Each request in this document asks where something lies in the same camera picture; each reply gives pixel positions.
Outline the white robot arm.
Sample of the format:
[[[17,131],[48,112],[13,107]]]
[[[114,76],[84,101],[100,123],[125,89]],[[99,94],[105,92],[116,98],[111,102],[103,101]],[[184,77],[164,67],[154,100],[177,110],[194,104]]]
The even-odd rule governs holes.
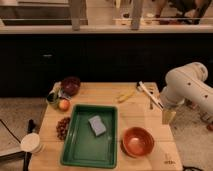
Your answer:
[[[163,107],[173,108],[190,100],[203,112],[201,119],[213,124],[213,88],[205,84],[207,77],[208,70],[200,62],[171,69],[165,76],[166,86],[160,93]]]

